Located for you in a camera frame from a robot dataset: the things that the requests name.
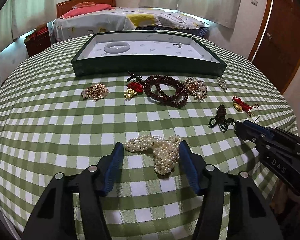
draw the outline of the green checkered tablecloth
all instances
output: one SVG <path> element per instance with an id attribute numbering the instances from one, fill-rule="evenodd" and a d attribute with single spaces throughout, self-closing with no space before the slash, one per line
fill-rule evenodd
<path id="1" fill-rule="evenodd" d="M 259 104 L 253 112 L 261 115 L 260 125 L 297 133 L 290 106 L 256 67 L 199 39 L 228 65 L 223 75 L 227 92 L 216 79 L 203 78 L 208 98 L 199 103 L 189 97 L 182 109 L 154 103 L 144 94 L 126 101 L 127 76 L 75 77 L 71 59 L 90 37 L 56 43 L 27 59 L 0 89 L 0 209 L 17 228 L 24 229 L 55 173 L 80 173 L 110 154 L 117 141 L 146 134 L 180 135 L 207 163 L 232 174 L 248 171 L 264 197 L 271 196 L 277 178 L 258 162 L 254 144 L 241 142 L 233 127 L 226 133 L 208 127 L 220 104 L 226 106 L 228 118 L 247 118 L 233 108 L 232 97 L 237 95 L 249 105 Z M 110 93 L 96 103 L 83 100 L 81 91 L 95 82 L 105 84 Z M 79 239 L 84 239 L 78 199 L 75 195 L 76 229 Z M 151 154 L 129 152 L 124 153 L 113 191 L 102 199 L 110 234 L 116 240 L 191 239 L 201 203 L 180 164 L 162 178 L 154 172 Z M 228 214 L 229 194 L 225 194 L 221 239 L 226 238 Z"/>

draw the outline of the jewelry tray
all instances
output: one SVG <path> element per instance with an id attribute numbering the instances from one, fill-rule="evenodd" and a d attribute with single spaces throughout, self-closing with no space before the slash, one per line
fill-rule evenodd
<path id="1" fill-rule="evenodd" d="M 106 53 L 105 45 L 113 41 L 125 41 L 130 49 L 118 54 Z M 196 38 L 156 31 L 94 34 L 74 56 L 71 64 L 77 77 L 127 71 L 222 76 L 226 69 L 226 63 Z"/>

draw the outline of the wooden headboard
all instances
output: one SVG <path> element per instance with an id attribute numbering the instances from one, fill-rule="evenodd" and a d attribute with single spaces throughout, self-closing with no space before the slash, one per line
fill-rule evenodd
<path id="1" fill-rule="evenodd" d="M 61 3 L 57 3 L 57 18 L 64 15 L 68 11 L 72 10 L 72 7 L 80 2 L 95 2 L 95 3 L 105 3 L 115 6 L 115 0 L 69 0 Z"/>

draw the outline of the yellow patch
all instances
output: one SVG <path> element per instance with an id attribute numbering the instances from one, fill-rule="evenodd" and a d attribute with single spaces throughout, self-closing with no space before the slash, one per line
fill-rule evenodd
<path id="1" fill-rule="evenodd" d="M 133 13 L 127 14 L 127 17 L 135 27 L 155 25 L 156 20 L 152 14 L 148 13 Z"/>

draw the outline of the red tassel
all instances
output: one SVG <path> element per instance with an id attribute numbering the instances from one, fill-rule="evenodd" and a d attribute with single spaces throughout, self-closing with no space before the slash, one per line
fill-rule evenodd
<path id="1" fill-rule="evenodd" d="M 252 108 L 258 108 L 258 107 L 259 107 L 258 104 L 254 104 L 253 106 L 249 106 L 248 104 L 242 102 L 242 100 L 241 100 L 240 98 L 236 97 L 236 96 L 234 96 L 234 97 L 232 98 L 232 100 L 233 100 L 234 102 L 236 102 L 239 106 L 241 106 L 243 111 L 245 111 L 246 113 L 248 113 L 248 114 L 250 114 L 250 115 L 251 115 L 250 110 L 251 110 Z"/>
<path id="2" fill-rule="evenodd" d="M 127 85 L 129 89 L 133 89 L 138 94 L 143 92 L 143 86 L 140 83 L 137 82 L 131 82 Z"/>

